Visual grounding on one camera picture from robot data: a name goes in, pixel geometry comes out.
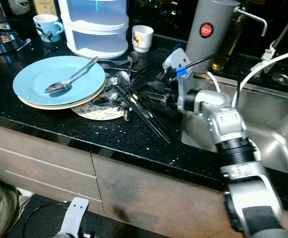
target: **white cup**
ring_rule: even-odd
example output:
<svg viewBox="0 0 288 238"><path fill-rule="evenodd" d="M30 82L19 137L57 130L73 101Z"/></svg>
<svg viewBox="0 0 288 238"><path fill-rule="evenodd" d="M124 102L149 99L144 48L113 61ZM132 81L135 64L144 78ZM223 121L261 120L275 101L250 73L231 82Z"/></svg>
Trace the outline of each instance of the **white cup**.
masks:
<svg viewBox="0 0 288 238"><path fill-rule="evenodd" d="M133 49L140 53L148 52L152 45L153 32L154 30L149 26L134 26L132 28Z"/></svg>

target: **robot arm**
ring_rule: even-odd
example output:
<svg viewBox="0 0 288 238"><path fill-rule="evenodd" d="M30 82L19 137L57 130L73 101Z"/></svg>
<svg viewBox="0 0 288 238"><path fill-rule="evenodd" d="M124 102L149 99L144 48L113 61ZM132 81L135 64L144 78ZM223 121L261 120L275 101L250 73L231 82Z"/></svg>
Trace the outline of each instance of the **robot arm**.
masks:
<svg viewBox="0 0 288 238"><path fill-rule="evenodd" d="M187 65L182 49L175 50L163 68ZM224 204L231 226L246 238L288 238L281 226L282 205L265 168L256 158L256 148L246 134L246 125L231 99L218 92L194 90L192 69L176 77L179 87L178 110L194 112L207 121L219 153L220 171L226 181Z"/></svg>

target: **bottle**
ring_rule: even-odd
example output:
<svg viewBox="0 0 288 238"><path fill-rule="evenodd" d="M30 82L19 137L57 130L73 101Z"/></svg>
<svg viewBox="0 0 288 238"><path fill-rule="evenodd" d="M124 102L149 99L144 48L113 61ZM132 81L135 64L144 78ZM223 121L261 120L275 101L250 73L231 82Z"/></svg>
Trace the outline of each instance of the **bottle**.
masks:
<svg viewBox="0 0 288 238"><path fill-rule="evenodd" d="M240 8L243 11L247 11L245 6L241 6ZM232 54L233 49L235 45L237 44L237 41L239 39L239 36L242 32L243 26L247 18L248 17L243 14L240 14L240 13L236 14L219 48L219 51L218 51L219 55L231 55ZM224 70L227 61L228 59L224 59L224 58L214 59L212 63L213 70L216 70L216 71Z"/></svg>
<svg viewBox="0 0 288 238"><path fill-rule="evenodd" d="M37 14L57 15L54 0L34 0Z"/></svg>

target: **red logo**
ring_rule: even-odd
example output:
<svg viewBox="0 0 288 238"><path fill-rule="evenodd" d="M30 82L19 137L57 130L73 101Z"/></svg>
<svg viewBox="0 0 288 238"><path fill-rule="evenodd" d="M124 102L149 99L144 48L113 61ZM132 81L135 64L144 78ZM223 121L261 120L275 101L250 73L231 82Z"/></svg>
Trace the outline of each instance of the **red logo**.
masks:
<svg viewBox="0 0 288 238"><path fill-rule="evenodd" d="M139 40L137 39L137 37L134 36L133 39L136 41L136 43L139 42Z"/></svg>
<svg viewBox="0 0 288 238"><path fill-rule="evenodd" d="M214 26L209 22L205 22L200 26L199 33L203 38L210 37L213 34L213 32L214 32Z"/></svg>

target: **cream plate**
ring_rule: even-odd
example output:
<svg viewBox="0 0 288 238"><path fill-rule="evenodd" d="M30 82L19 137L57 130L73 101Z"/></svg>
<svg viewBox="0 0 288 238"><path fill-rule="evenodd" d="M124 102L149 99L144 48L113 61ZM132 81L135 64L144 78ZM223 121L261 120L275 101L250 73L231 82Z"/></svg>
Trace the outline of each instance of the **cream plate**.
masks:
<svg viewBox="0 0 288 238"><path fill-rule="evenodd" d="M79 106L81 104L84 104L92 99L94 99L96 96L98 96L101 91L104 89L106 83L104 83L101 88L95 92L93 95L83 99L83 100L80 100L78 102L74 102L74 103L71 103L71 104L64 104L64 105L60 105L60 106L43 106L43 105L36 105L36 104L32 104L32 103L29 103L27 101L25 101L24 99L18 97L24 104L28 105L28 106L31 106L33 108L38 108L38 109L44 109L44 110L60 110L60 109L67 109L67 108L72 108L72 107L76 107L76 106Z"/></svg>
<svg viewBox="0 0 288 238"><path fill-rule="evenodd" d="M91 120L112 120L122 117L123 110L119 110L118 107L111 107L108 105L95 105L96 101L98 101L99 99L113 99L118 96L118 94L110 87L110 85L116 84L116 80L117 78L115 77L108 79L103 91L96 98L85 104L73 107L71 109L79 116Z"/></svg>

